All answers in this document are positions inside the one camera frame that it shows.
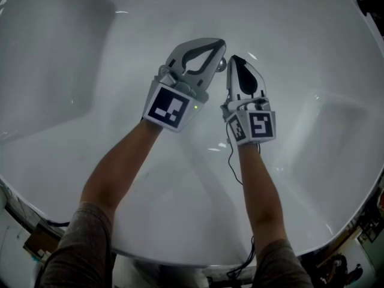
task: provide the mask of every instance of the glossy white surface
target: glossy white surface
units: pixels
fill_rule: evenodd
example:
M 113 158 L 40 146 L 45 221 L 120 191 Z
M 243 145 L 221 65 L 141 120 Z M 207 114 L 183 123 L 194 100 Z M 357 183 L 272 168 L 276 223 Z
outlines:
M 150 82 L 173 48 L 218 37 L 227 59 L 247 59 L 265 80 L 277 139 L 262 145 L 262 157 L 294 250 L 332 239 L 384 163 L 384 59 L 353 2 L 111 1 L 115 9 L 105 0 L 1 6 L 0 174 L 7 184 L 45 216 L 68 221 L 94 166 L 140 120 Z M 227 165 L 219 107 L 225 72 L 208 93 L 183 132 L 161 134 L 140 170 L 116 215 L 118 251 L 186 265 L 246 258 L 251 230 Z M 231 161 L 239 174 L 236 154 Z

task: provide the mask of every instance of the sleeve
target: sleeve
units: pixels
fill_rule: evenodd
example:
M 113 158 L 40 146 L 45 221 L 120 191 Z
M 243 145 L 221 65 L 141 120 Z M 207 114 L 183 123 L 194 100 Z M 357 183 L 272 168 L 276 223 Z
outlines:
M 262 250 L 257 262 L 253 287 L 313 288 L 313 285 L 289 241 L 277 240 Z
M 81 203 L 44 266 L 40 287 L 111 287 L 111 232 L 99 207 Z

